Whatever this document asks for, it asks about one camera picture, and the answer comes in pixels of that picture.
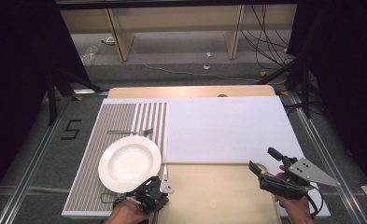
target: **tripod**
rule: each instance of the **tripod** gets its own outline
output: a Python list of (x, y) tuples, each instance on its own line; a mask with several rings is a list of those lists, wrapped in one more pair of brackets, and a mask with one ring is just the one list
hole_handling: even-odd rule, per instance
[(49, 126), (54, 122), (57, 117), (57, 105), (55, 99), (54, 86), (58, 89), (63, 97), (73, 95), (73, 89), (69, 84), (69, 80), (72, 79), (77, 83), (90, 88), (96, 92), (108, 91), (108, 89), (102, 89), (93, 85), (90, 81), (84, 80), (68, 71), (62, 69), (51, 68), (47, 74), (47, 93), (49, 97)]
[(312, 53), (311, 47), (314, 44), (315, 38), (317, 34), (319, 33), (319, 28), (324, 22), (324, 18), (326, 16), (327, 11), (330, 7), (330, 2), (326, 3), (324, 6), (320, 7), (320, 9), (317, 12), (317, 15), (308, 31), (308, 33), (305, 36), (305, 39), (303, 40), (303, 43), (299, 49), (299, 52), (297, 53), (296, 58), (286, 64), (285, 66), (281, 67), (277, 71), (273, 72), (270, 76), (265, 77), (261, 81), (259, 81), (258, 85), (265, 85), (271, 80), (275, 79), (276, 77), (279, 77), (286, 72), (289, 72), (288, 78), (285, 81), (285, 86), (288, 90), (296, 88), (296, 86), (302, 82), (303, 84), (303, 91), (302, 91), (302, 109), (305, 115), (311, 119), (310, 113), (309, 113), (309, 86), (310, 86), (310, 79), (309, 79), (309, 59), (310, 59), (310, 53)]

